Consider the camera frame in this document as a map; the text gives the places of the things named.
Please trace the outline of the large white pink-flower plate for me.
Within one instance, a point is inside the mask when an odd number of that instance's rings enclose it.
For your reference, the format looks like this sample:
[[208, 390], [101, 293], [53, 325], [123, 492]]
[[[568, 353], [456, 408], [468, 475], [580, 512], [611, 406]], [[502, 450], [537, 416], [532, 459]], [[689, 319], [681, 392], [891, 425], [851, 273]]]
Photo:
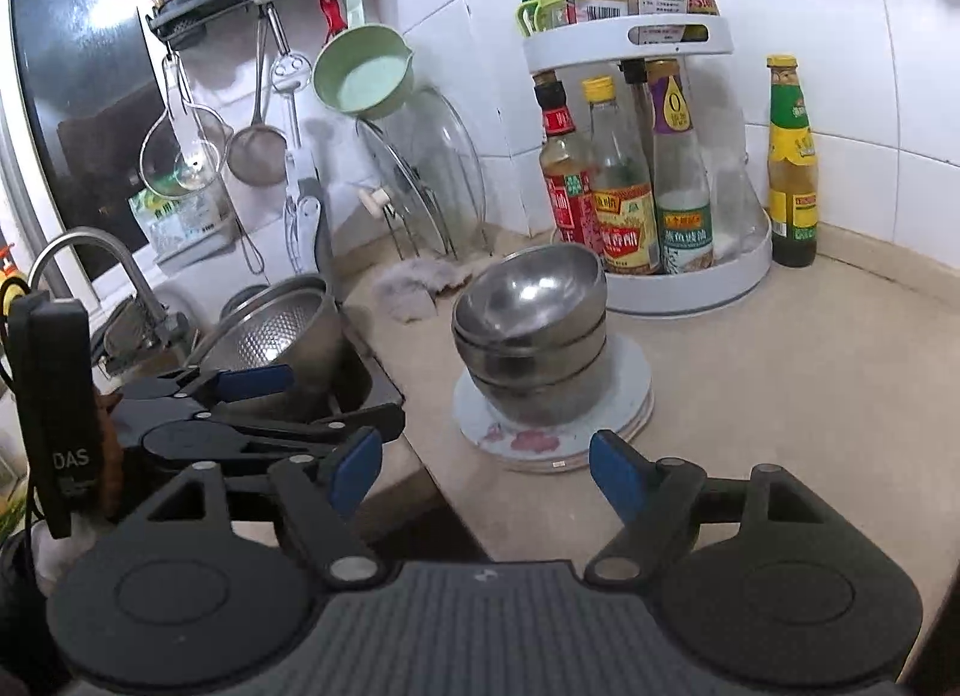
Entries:
[[569, 472], [587, 464], [601, 430], [631, 441], [654, 412], [651, 364], [633, 338], [612, 334], [590, 368], [504, 409], [464, 373], [455, 384], [454, 420], [474, 448], [515, 472]]

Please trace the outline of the white plate colourful floral rim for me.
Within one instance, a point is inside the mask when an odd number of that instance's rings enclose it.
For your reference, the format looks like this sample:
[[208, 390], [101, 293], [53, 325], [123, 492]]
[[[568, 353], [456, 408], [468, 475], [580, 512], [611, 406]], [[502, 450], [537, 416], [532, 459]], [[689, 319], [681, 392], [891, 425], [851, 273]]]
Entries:
[[[615, 430], [615, 434], [623, 442], [630, 444], [630, 442], [646, 428], [653, 413], [654, 398], [650, 398], [626, 425]], [[585, 469], [587, 464], [589, 464], [589, 444], [591, 439], [592, 434], [587, 433], [583, 447], [574, 449], [573, 454], [547, 455], [547, 457], [539, 457], [537, 460], [503, 459], [501, 460], [501, 465], [503, 465], [506, 470], [511, 470], [512, 472], [535, 473], [535, 475], [576, 472], [576, 470]]]

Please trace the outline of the steel colander bowl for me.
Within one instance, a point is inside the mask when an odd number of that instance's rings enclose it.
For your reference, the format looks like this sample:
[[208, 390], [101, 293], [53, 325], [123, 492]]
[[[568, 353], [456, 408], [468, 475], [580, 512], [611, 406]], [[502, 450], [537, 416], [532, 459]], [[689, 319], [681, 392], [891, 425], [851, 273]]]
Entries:
[[202, 370], [244, 371], [286, 364], [293, 384], [278, 394], [226, 403], [236, 415], [308, 423], [327, 405], [347, 345], [343, 320], [327, 281], [297, 275], [245, 299], [220, 319], [190, 354]]

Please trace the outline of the chrome sink faucet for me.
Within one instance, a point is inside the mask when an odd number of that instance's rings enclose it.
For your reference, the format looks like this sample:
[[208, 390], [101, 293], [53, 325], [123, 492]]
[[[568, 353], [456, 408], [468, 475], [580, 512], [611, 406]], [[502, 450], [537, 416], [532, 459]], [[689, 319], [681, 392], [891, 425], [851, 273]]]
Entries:
[[91, 364], [107, 377], [144, 376], [184, 364], [197, 336], [189, 316], [161, 301], [132, 251], [107, 231], [80, 226], [53, 238], [32, 263], [29, 286], [46, 280], [60, 254], [80, 257], [83, 249], [110, 258], [107, 272], [86, 285], [89, 296], [80, 296], [83, 304], [94, 304]]

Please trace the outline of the grey dish rag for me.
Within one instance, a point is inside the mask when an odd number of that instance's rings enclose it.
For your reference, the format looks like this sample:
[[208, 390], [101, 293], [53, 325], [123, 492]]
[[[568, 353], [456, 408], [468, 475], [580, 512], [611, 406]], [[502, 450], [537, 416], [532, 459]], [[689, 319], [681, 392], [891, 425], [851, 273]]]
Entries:
[[416, 257], [402, 260], [377, 276], [373, 296], [377, 307], [400, 324], [430, 319], [438, 311], [438, 296], [459, 292], [490, 264], [490, 259], [451, 262]]

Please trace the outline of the green label fish soy bottle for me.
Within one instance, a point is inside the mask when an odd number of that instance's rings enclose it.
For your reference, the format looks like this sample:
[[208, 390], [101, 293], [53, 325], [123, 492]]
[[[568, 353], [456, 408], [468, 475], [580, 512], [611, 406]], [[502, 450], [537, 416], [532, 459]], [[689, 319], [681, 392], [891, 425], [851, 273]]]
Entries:
[[711, 192], [677, 61], [647, 64], [654, 148], [654, 207], [667, 275], [713, 265]]

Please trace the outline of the yellow cap vinegar bottle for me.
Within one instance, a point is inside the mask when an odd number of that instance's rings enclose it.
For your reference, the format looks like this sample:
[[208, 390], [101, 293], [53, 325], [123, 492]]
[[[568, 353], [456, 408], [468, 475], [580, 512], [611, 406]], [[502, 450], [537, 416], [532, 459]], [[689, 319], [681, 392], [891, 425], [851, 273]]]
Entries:
[[590, 114], [590, 176], [605, 265], [614, 274], [651, 275], [661, 268], [659, 233], [646, 157], [620, 108], [610, 75], [581, 82]]

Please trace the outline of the glass pot lid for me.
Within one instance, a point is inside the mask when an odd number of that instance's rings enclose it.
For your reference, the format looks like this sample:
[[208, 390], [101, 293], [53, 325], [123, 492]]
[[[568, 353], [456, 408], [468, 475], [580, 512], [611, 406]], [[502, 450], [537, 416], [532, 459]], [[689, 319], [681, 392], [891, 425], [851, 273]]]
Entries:
[[[407, 192], [430, 186], [444, 200], [473, 208], [487, 232], [487, 189], [477, 148], [441, 91], [422, 86], [394, 114], [379, 121], [360, 119], [355, 130], [376, 165], [377, 187]], [[382, 218], [370, 208], [377, 187], [363, 192], [361, 202]]]

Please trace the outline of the green plastic ladle cup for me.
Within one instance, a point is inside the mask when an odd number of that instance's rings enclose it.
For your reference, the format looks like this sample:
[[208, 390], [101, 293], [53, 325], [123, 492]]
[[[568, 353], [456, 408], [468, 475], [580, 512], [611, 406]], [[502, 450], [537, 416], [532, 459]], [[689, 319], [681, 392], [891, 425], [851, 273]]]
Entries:
[[342, 31], [314, 64], [314, 93], [350, 118], [387, 118], [413, 91], [415, 52], [390, 26], [371, 23]]

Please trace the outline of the yellow green oyster sauce bottle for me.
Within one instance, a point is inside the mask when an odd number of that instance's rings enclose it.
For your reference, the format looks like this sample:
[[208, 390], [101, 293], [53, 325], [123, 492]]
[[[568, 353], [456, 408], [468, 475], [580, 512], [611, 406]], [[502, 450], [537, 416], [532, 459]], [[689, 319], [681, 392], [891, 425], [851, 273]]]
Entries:
[[818, 160], [805, 97], [791, 54], [771, 54], [768, 217], [773, 260], [802, 269], [814, 264], [818, 231]]

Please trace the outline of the red label soy sauce bottle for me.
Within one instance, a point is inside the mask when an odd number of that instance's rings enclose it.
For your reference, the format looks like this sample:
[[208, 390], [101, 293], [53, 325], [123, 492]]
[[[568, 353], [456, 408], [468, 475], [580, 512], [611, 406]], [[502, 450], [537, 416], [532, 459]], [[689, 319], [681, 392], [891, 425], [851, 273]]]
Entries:
[[563, 241], [577, 242], [602, 254], [604, 245], [590, 186], [596, 173], [590, 141], [574, 124], [565, 87], [555, 72], [535, 74], [534, 91], [545, 134], [540, 171], [556, 231]]

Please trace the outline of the dark window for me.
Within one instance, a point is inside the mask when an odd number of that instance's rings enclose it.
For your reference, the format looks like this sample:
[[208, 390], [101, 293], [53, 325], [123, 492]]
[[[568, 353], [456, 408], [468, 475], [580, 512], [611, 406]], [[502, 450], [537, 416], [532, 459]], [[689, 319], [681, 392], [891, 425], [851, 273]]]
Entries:
[[11, 0], [13, 44], [44, 181], [65, 228], [146, 246], [128, 201], [163, 109], [135, 0]]

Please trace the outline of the white two-tier rotating rack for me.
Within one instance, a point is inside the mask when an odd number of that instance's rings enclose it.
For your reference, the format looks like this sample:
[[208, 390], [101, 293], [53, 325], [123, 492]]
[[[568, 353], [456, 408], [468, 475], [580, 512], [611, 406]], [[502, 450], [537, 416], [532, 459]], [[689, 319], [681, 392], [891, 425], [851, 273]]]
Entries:
[[[729, 25], [719, 15], [703, 13], [651, 13], [623, 15], [618, 19], [573, 23], [556, 30], [537, 33], [524, 40], [527, 67], [532, 74], [556, 72], [581, 65], [644, 65], [644, 96], [647, 98], [649, 134], [643, 153], [652, 182], [654, 199], [654, 148], [652, 148], [651, 93], [647, 88], [647, 64], [651, 61], [677, 61], [683, 91], [690, 106], [692, 93], [685, 80], [683, 61], [690, 56], [716, 56], [732, 51]], [[747, 251], [731, 262], [719, 264], [715, 254], [713, 225], [713, 265], [691, 274], [667, 275], [661, 268], [651, 275], [607, 276], [607, 308], [614, 313], [636, 317], [683, 317], [708, 313], [736, 303], [753, 292], [771, 267], [771, 223], [754, 191], [758, 228], [748, 240]]]

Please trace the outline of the white handled peeler tool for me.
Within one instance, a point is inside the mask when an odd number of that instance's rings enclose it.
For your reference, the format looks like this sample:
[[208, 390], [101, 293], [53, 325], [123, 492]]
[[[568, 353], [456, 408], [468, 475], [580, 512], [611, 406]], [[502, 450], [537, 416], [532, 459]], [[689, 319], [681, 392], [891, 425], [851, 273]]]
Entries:
[[270, 69], [272, 88], [286, 109], [285, 182], [286, 197], [285, 244], [291, 267], [298, 275], [319, 274], [317, 242], [320, 238], [320, 220], [324, 214], [324, 199], [313, 153], [304, 145], [299, 127], [296, 97], [308, 86], [313, 75], [313, 64], [304, 54], [291, 49], [285, 28], [274, 4], [262, 7], [277, 45], [277, 57]]

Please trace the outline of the black wall shelf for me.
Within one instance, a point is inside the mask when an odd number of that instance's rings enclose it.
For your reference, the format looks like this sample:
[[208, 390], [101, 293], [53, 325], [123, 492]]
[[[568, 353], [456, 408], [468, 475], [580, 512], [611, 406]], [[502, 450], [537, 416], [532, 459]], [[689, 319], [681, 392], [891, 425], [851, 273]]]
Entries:
[[252, 0], [171, 0], [143, 19], [156, 40], [172, 51], [185, 51], [205, 40], [210, 23], [251, 7], [256, 7]]

